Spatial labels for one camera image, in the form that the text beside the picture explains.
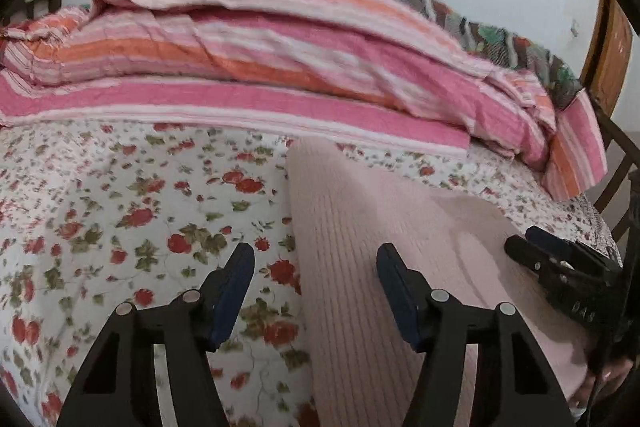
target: patterned pillow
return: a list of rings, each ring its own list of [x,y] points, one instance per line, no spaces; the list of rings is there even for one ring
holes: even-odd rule
[[[471,22],[438,0],[399,0],[451,33],[468,53],[512,70],[530,70],[545,87],[556,110],[565,109],[582,89],[561,58],[504,28]]]

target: black clamp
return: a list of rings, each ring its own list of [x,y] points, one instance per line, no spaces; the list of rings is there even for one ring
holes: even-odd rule
[[[154,344],[166,346],[179,427],[228,427],[206,351],[231,335],[254,266],[253,248],[239,243],[199,290],[142,311],[119,304],[82,363],[58,427],[162,427]]]
[[[454,424],[466,344],[478,344],[470,427],[574,427],[553,370],[512,304],[476,308],[432,289],[391,243],[378,250],[377,268],[402,338],[427,353],[402,427]]]
[[[554,308],[596,333],[610,329],[620,301],[622,268],[617,261],[539,227],[529,227],[525,237],[509,237],[504,251],[538,276]],[[630,321],[623,320],[615,335],[629,326]]]

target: wooden headboard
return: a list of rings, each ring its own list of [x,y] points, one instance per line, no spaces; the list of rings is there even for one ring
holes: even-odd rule
[[[616,0],[600,0],[589,53],[580,80],[607,116],[611,116],[625,82],[633,33]]]
[[[8,26],[11,17],[17,13],[24,14],[26,19],[34,19],[36,4],[41,2],[47,3],[47,13],[53,13],[62,8],[62,0],[15,0],[0,26]]]

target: floral bedsheet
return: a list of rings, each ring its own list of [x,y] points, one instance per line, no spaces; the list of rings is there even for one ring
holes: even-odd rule
[[[232,337],[209,355],[235,427],[317,427],[287,194],[292,137],[180,124],[65,121],[0,132],[0,373],[34,427],[55,425],[117,304],[198,287],[234,245],[256,273]],[[339,147],[418,183],[476,194],[524,231],[539,225],[618,256],[584,198],[555,203],[525,166],[472,145],[464,162]],[[175,425],[161,346],[156,380]]]

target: pink towel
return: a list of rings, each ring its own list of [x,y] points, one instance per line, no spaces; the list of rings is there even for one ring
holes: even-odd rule
[[[322,427],[400,427],[413,395],[422,356],[400,337],[376,274],[376,251],[387,241],[462,303],[514,303],[565,395],[580,384],[586,333],[504,253],[516,230],[497,207],[367,168],[323,139],[297,142],[287,170]],[[476,354],[468,346],[456,426],[470,418]]]

